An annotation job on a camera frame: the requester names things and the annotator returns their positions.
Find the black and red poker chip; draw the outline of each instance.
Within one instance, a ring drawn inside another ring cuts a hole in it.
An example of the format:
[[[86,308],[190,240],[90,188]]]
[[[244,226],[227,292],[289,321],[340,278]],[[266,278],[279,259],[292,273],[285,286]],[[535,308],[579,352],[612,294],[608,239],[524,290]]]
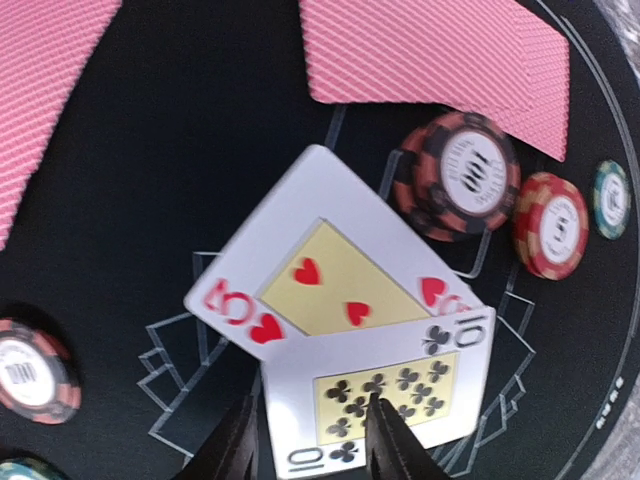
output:
[[[445,114],[411,132],[399,152],[396,204],[421,236],[458,242],[509,218],[520,165],[508,136],[487,117]]]
[[[82,402],[68,349],[25,318],[0,317],[0,402],[49,425],[71,419]]]

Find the poker chip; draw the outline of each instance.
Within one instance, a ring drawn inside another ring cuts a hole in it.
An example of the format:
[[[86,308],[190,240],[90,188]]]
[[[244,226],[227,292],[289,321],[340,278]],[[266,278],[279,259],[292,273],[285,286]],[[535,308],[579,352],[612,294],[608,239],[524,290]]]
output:
[[[0,318],[0,402],[44,424],[66,422],[81,403],[67,349],[15,317]]]
[[[552,178],[553,175],[548,172],[538,172],[527,178],[527,180],[522,184],[513,214],[513,241],[518,258],[527,268],[529,273],[541,278],[544,277],[542,277],[540,272],[536,270],[536,267],[529,256],[529,247],[527,245],[529,213],[539,189],[542,185],[550,182]]]
[[[526,245],[534,271],[550,280],[566,278],[580,263],[587,245],[589,219],[584,199],[573,184],[551,175],[531,201]]]
[[[65,480],[51,465],[35,458],[17,458],[0,462],[0,480]]]
[[[416,128],[402,143],[393,182],[395,199],[403,217],[416,233],[441,242],[459,242],[471,238],[472,235],[448,229],[428,210],[416,204],[413,193],[413,169],[424,139],[432,128]]]
[[[630,209],[627,175],[613,160],[602,162],[593,189],[593,212],[602,236],[610,240],[620,238],[627,227]]]
[[[511,141],[487,117],[451,112],[426,128],[414,168],[416,203],[446,228],[471,235],[497,229],[519,188]]]

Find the teal poker chip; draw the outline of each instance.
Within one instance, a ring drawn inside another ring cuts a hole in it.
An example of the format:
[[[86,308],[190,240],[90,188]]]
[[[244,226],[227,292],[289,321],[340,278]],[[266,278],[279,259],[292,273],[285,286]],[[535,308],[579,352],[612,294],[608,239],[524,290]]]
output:
[[[620,238],[629,221],[631,193],[627,174],[613,160],[598,166],[593,189],[593,212],[598,231],[610,240]]]
[[[66,477],[35,458],[14,458],[0,462],[0,480],[66,480]]]

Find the heart symbol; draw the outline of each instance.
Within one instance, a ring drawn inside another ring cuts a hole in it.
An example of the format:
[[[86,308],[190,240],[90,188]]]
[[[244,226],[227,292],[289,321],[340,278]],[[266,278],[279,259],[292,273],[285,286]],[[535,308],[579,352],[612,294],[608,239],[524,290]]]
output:
[[[362,325],[365,317],[368,317],[370,313],[371,307],[366,303],[347,303],[347,317],[349,317],[349,321],[354,327],[359,327],[360,325]]]
[[[422,279],[422,298],[427,307],[433,307],[438,301],[438,297],[447,291],[447,284],[439,278]]]
[[[253,327],[249,336],[254,342],[264,345],[272,340],[283,339],[284,332],[273,315],[263,313],[260,317],[260,326]]]
[[[295,272],[293,272],[293,278],[303,285],[319,285],[320,272],[316,262],[308,257],[302,259],[302,267],[296,268]]]

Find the red number 3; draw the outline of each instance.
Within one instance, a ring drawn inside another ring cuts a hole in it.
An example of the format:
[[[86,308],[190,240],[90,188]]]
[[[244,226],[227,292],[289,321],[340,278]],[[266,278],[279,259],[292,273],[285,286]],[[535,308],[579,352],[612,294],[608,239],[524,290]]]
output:
[[[228,290],[229,282],[224,278],[218,280],[218,283],[216,283],[204,297],[205,306],[213,312],[226,316],[229,315],[229,305],[231,302],[234,300],[241,301],[245,304],[244,315],[238,318],[227,318],[227,322],[230,325],[242,325],[251,320],[256,313],[256,305],[253,299],[246,293],[229,292]]]
[[[467,305],[462,303],[459,295],[449,295],[440,304],[438,315],[451,315],[452,313],[462,313],[471,310]]]

